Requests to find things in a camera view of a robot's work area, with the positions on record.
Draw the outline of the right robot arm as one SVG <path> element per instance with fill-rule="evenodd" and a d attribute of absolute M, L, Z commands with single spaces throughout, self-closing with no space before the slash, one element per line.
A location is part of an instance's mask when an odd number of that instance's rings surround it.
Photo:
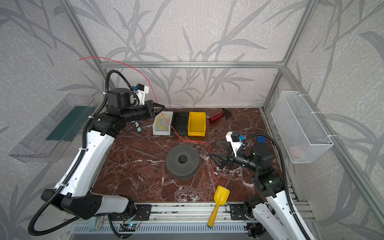
<path fill-rule="evenodd" d="M 256 224 L 244 227 L 250 238 L 258 239 L 269 233 L 274 240 L 314 240 L 314 234 L 289 193 L 286 172 L 282 170 L 279 174 L 273 167 L 275 155 L 270 151 L 269 143 L 282 158 L 277 142 L 266 134 L 244 137 L 238 132 L 228 132 L 226 141 L 218 142 L 227 153 L 210 153 L 209 157 L 221 170 L 239 166 L 253 172 L 253 184 L 262 195 L 253 195 L 244 201 L 244 216 L 256 221 Z"/>

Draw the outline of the grey cable spool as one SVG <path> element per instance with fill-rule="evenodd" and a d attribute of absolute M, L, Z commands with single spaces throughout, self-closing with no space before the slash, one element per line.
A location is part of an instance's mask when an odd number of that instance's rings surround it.
<path fill-rule="evenodd" d="M 191 179 L 200 167 L 199 152 L 190 145 L 177 145 L 167 154 L 166 167 L 178 180 Z"/>

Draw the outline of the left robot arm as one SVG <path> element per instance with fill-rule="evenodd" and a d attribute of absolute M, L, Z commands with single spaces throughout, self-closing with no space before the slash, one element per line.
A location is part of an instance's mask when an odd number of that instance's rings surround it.
<path fill-rule="evenodd" d="M 127 88 L 110 89 L 112 74 L 120 76 Z M 129 198 L 93 194 L 92 189 L 113 142 L 127 123 L 154 118 L 165 109 L 164 105 L 145 99 L 148 91 L 148 87 L 141 84 L 132 86 L 117 70 L 107 73 L 102 105 L 85 123 L 82 146 L 65 175 L 53 189 L 43 191 L 41 198 L 45 203 L 28 226 L 31 236 L 47 235 L 78 219 L 87 220 L 112 213 L 134 215 L 135 203 Z M 50 205 L 74 217 L 48 230 L 36 230 L 38 218 Z"/>

